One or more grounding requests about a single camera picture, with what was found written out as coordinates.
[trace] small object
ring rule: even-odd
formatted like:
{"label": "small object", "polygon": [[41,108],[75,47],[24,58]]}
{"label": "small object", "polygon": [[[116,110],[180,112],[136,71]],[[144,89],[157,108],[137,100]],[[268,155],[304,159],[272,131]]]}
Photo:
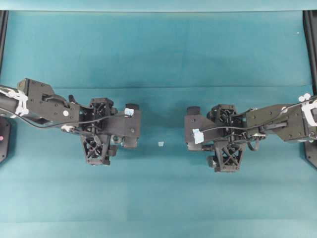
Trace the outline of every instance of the small object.
{"label": "small object", "polygon": [[69,112],[65,110],[65,111],[63,112],[63,115],[64,115],[65,117],[67,117],[67,116],[69,115]]}
{"label": "small object", "polygon": [[196,145],[204,141],[204,134],[199,129],[193,129],[193,133]]}
{"label": "small object", "polygon": [[126,108],[126,109],[124,109],[124,114],[125,114],[126,116],[133,116],[133,114],[134,114],[134,109]]}
{"label": "small object", "polygon": [[71,125],[62,125],[60,129],[65,132],[72,132],[75,129],[75,127]]}

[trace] white label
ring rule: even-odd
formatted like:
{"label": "white label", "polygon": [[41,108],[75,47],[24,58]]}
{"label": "white label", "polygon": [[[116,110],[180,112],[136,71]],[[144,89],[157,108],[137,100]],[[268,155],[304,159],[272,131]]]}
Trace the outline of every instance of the white label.
{"label": "white label", "polygon": [[126,108],[126,109],[124,109],[124,114],[127,115],[127,116],[133,116],[134,109]]}
{"label": "white label", "polygon": [[196,145],[204,141],[204,134],[199,129],[193,129],[193,133]]}

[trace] teal table surface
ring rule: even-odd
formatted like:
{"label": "teal table surface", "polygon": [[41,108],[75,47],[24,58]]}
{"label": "teal table surface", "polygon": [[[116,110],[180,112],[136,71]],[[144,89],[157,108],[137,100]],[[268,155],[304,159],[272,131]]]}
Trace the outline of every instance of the teal table surface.
{"label": "teal table surface", "polygon": [[0,83],[24,77],[81,104],[139,104],[141,137],[93,167],[79,137],[11,120],[0,237],[317,236],[302,144],[270,135],[239,172],[214,173],[183,128],[188,106],[243,112],[312,93],[302,12],[10,12]]}

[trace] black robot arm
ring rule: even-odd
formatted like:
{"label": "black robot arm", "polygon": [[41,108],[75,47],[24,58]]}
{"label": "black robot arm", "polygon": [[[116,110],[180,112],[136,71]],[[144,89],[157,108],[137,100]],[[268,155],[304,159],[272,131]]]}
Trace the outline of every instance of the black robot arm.
{"label": "black robot arm", "polygon": [[215,172],[240,169],[246,146],[252,151],[269,134],[286,142],[317,139],[317,98],[301,96],[297,104],[278,104],[238,114],[234,105],[219,104],[204,117],[199,107],[185,116],[185,141],[190,151],[211,151],[207,157]]}
{"label": "black robot arm", "polygon": [[47,129],[58,127],[81,138],[86,162],[110,165],[117,146],[137,147],[140,136],[141,111],[136,104],[126,104],[118,112],[108,98],[93,98],[89,106],[68,101],[56,95],[52,87],[31,79],[18,83],[16,89],[0,86],[0,115],[19,117],[28,124]]}

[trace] white tape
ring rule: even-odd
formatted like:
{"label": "white tape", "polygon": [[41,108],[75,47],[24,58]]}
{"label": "white tape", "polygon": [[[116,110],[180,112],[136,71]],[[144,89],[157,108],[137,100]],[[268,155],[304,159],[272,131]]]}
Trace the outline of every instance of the white tape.
{"label": "white tape", "polygon": [[16,107],[15,114],[19,116],[23,116],[29,113],[29,110],[26,108],[26,102],[28,101],[28,96],[24,94],[24,92],[18,90],[15,92],[10,88],[0,88],[0,93],[5,94],[9,98],[14,98],[19,101],[18,106]]}
{"label": "white tape", "polygon": [[193,133],[196,145],[204,141],[204,134],[199,129],[193,129]]}
{"label": "white tape", "polygon": [[[300,102],[304,102],[306,100],[309,100],[311,98],[311,95],[309,93],[305,93],[304,96],[300,96],[298,100]],[[317,100],[313,101],[312,103],[305,102],[302,104],[302,111],[305,114],[306,120],[310,126],[317,126],[317,123],[314,120],[312,109],[317,109]]]}
{"label": "white tape", "polygon": [[127,115],[127,116],[133,116],[134,109],[126,108],[126,109],[124,109],[124,114]]}

